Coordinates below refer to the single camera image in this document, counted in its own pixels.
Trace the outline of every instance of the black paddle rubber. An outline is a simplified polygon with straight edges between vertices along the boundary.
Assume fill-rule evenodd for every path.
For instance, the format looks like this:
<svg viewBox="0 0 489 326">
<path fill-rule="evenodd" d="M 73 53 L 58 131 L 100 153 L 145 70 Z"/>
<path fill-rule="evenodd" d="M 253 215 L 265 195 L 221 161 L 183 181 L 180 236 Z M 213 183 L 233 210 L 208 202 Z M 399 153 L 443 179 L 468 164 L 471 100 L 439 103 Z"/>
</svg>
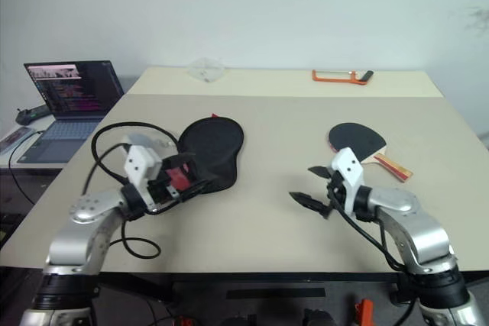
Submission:
<svg viewBox="0 0 489 326">
<path fill-rule="evenodd" d="M 233 186 L 237 178 L 236 158 L 245 135 L 239 124 L 230 118 L 203 118 L 182 133 L 182 152 L 194 153 L 197 167 L 212 176 L 204 193 L 221 191 Z"/>
<path fill-rule="evenodd" d="M 361 162 L 380 148 L 386 146 L 386 141 L 378 133 L 364 125 L 345 122 L 334 126 L 329 131 L 329 144 L 333 150 L 350 147 Z"/>
</svg>

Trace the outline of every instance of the paddle handle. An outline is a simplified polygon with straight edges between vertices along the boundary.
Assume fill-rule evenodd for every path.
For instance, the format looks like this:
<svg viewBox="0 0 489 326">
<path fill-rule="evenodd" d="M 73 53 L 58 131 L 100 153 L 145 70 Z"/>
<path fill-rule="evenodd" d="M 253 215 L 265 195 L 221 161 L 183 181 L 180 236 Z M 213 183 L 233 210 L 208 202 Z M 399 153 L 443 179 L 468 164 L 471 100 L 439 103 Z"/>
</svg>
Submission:
<svg viewBox="0 0 489 326">
<path fill-rule="evenodd" d="M 395 163 L 393 160 L 390 160 L 382 153 L 377 153 L 374 155 L 374 158 L 382 165 L 385 169 L 387 169 L 390 173 L 395 175 L 402 182 L 405 182 L 409 179 L 413 173 L 408 169 L 402 167 L 400 164 Z"/>
</svg>

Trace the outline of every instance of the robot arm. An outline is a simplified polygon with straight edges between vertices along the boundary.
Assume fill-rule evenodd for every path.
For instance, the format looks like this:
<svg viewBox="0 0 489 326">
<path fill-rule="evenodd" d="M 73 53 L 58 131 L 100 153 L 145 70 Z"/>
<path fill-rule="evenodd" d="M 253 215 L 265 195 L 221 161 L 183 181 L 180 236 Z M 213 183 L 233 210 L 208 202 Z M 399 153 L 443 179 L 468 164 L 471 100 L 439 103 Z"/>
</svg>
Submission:
<svg viewBox="0 0 489 326">
<path fill-rule="evenodd" d="M 423 211 L 414 194 L 364 186 L 363 169 L 349 148 L 338 152 L 331 168 L 309 170 L 329 180 L 327 191 L 331 205 L 325 206 L 300 192 L 291 192 L 293 198 L 323 216 L 336 209 L 348 221 L 356 217 L 377 223 L 382 232 L 387 231 L 394 239 L 403 265 L 395 266 L 395 260 L 388 255 L 387 261 L 395 270 L 406 273 L 427 324 L 486 325 L 458 271 L 447 233 L 436 219 Z"/>
<path fill-rule="evenodd" d="M 68 222 L 50 245 L 41 285 L 21 325 L 94 325 L 97 275 L 114 231 L 125 221 L 160 214 L 198 195 L 211 177 L 189 167 L 194 167 L 192 154 L 161 159 L 150 147 L 130 146 L 124 166 L 129 184 L 83 195 L 70 209 Z"/>
</svg>

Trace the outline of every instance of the laptop keyboard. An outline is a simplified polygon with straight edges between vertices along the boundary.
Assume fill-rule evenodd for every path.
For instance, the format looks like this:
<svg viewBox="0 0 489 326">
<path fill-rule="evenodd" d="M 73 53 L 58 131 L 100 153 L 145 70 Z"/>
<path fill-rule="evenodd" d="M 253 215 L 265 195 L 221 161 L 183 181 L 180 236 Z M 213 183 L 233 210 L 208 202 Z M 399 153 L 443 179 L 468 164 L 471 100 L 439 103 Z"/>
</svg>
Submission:
<svg viewBox="0 0 489 326">
<path fill-rule="evenodd" d="M 56 121 L 42 135 L 48 140 L 85 140 L 96 129 L 100 121 Z"/>
</svg>

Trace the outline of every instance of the laptop screen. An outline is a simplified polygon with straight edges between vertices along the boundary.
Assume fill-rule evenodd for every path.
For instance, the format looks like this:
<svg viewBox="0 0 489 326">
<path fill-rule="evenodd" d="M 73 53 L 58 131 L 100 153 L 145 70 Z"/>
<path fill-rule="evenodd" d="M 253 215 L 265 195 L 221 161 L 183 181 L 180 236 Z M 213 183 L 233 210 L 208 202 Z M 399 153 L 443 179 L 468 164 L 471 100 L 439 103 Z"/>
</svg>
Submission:
<svg viewBox="0 0 489 326">
<path fill-rule="evenodd" d="M 56 118 L 101 118 L 124 94 L 110 61 L 24 66 Z"/>
</svg>

